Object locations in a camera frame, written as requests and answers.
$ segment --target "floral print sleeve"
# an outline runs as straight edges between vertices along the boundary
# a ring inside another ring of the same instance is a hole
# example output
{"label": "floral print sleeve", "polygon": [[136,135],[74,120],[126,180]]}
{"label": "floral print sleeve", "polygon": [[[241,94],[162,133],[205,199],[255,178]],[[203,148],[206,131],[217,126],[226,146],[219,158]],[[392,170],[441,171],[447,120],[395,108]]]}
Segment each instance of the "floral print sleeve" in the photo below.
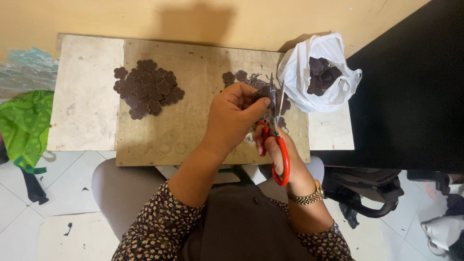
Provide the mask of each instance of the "floral print sleeve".
{"label": "floral print sleeve", "polygon": [[171,194],[168,183],[163,183],[122,236],[112,260],[177,260],[177,250],[202,209],[184,205]]}
{"label": "floral print sleeve", "polygon": [[[288,214],[288,204],[275,199],[270,200]],[[353,261],[348,244],[338,229],[337,223],[334,223],[331,228],[324,232],[314,234],[296,233],[296,236],[318,261]]]}

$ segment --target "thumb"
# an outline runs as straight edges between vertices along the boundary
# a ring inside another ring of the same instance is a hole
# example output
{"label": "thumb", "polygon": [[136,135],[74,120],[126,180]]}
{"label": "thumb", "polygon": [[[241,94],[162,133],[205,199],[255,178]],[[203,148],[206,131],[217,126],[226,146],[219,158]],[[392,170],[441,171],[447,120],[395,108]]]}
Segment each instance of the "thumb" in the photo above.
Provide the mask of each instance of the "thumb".
{"label": "thumb", "polygon": [[274,137],[267,138],[264,142],[264,147],[267,149],[267,152],[274,163],[274,170],[277,174],[282,174],[284,172],[284,160],[282,159],[282,151],[280,150],[276,139]]}
{"label": "thumb", "polygon": [[257,100],[255,103],[250,105],[247,109],[243,110],[243,113],[246,115],[247,119],[251,122],[256,122],[261,118],[267,110],[267,106],[271,103],[271,100],[267,97],[263,97]]}

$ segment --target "scissors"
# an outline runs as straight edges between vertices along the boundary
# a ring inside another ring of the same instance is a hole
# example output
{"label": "scissors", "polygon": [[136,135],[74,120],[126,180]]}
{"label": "scissors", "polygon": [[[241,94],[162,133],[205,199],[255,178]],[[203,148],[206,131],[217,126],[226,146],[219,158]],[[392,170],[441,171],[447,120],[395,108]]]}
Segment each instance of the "scissors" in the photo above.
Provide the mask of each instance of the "scissors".
{"label": "scissors", "polygon": [[[271,82],[269,83],[271,85],[271,88],[273,88],[274,84],[272,81],[272,73],[271,73]],[[282,87],[280,88],[280,91],[278,92],[278,96],[276,98],[276,106],[274,108],[268,109],[267,113],[269,115],[268,119],[263,119],[261,120],[257,126],[260,125],[266,125],[263,128],[263,133],[261,134],[261,137],[263,138],[263,144],[265,143],[266,139],[269,137],[274,137],[276,139],[277,144],[280,147],[280,151],[282,152],[282,160],[284,163],[284,172],[282,173],[284,176],[284,179],[281,180],[279,175],[277,175],[275,169],[274,169],[274,163],[272,163],[272,176],[274,177],[274,180],[279,186],[285,186],[287,185],[290,177],[290,159],[289,159],[289,154],[287,151],[287,147],[285,146],[284,139],[279,136],[279,132],[277,130],[277,124],[279,122],[279,117],[280,117],[280,112],[282,109],[282,104],[284,101],[284,92],[285,92],[285,84],[282,84]],[[261,157],[266,156],[266,148],[263,146],[263,153],[260,154]]]}

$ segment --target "green fabric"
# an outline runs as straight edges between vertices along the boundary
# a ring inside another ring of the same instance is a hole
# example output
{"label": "green fabric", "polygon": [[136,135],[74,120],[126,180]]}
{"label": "green fabric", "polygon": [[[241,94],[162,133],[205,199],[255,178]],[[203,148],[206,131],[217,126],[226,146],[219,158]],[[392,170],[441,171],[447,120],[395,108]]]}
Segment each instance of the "green fabric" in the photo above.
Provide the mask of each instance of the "green fabric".
{"label": "green fabric", "polygon": [[46,172],[35,165],[47,147],[52,105],[52,91],[33,91],[0,104],[0,132],[6,153],[27,173]]}

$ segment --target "hand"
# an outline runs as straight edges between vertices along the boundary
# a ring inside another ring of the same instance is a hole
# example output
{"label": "hand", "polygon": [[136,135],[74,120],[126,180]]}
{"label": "hand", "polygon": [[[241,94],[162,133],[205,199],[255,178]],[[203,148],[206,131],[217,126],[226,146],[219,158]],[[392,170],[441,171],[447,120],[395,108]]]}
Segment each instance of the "hand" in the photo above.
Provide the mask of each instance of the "hand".
{"label": "hand", "polygon": [[[256,132],[253,135],[253,138],[256,142],[256,150],[258,154],[263,153],[263,138],[262,133],[265,125],[260,125],[256,128]],[[311,177],[308,169],[304,165],[303,160],[301,160],[298,151],[296,150],[295,143],[293,142],[292,138],[288,136],[281,128],[277,128],[279,131],[279,136],[284,139],[285,146],[287,147],[287,152],[289,154],[290,159],[290,178],[289,184],[295,184],[301,181],[302,178],[307,178],[308,176]],[[274,137],[269,137],[266,139],[264,143],[264,147],[267,149],[267,153],[272,158],[274,162],[274,170],[277,174],[282,175],[284,172],[284,164],[282,159],[282,152],[280,150],[279,145],[277,144]]]}
{"label": "hand", "polygon": [[251,96],[255,92],[257,90],[251,86],[237,82],[214,97],[201,143],[204,149],[225,159],[242,142],[271,102],[269,98],[261,98],[252,103]]}

